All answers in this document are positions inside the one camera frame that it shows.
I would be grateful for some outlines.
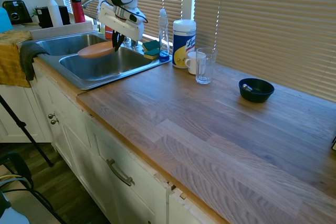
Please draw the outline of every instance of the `black bowl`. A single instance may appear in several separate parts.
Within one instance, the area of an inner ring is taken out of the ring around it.
[[[253,90],[250,92],[244,89],[244,84],[250,86]],[[271,83],[255,78],[241,80],[239,82],[239,88],[241,96],[250,102],[266,102],[274,92],[274,87]]]

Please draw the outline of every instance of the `blue liquid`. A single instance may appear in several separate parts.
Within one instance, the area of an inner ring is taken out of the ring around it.
[[[167,61],[169,60],[169,53],[167,51],[161,51],[159,54],[160,61]]]

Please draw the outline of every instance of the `dark wooden floor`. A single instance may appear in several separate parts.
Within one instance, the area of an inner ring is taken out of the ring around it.
[[[51,144],[40,147],[55,164],[49,167],[32,144],[0,144],[0,155],[17,152],[26,161],[35,184],[68,224],[109,223],[71,169]]]

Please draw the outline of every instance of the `lysol wipes container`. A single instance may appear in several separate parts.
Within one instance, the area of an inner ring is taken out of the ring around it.
[[[180,19],[173,23],[173,66],[187,68],[184,61],[188,53],[195,51],[196,22]]]

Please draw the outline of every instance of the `stainless steel sink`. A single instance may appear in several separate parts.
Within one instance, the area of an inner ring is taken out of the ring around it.
[[[78,56],[80,49],[104,41],[97,33],[86,33],[35,42],[50,53],[40,54],[39,58],[81,90],[92,89],[171,61],[171,58],[165,62],[144,58],[141,43],[136,48],[122,44],[117,52],[102,58],[85,59]]]
[[[80,49],[101,43],[106,40],[94,34],[79,34],[76,36],[58,37],[37,42],[50,55],[61,56],[76,54]]]

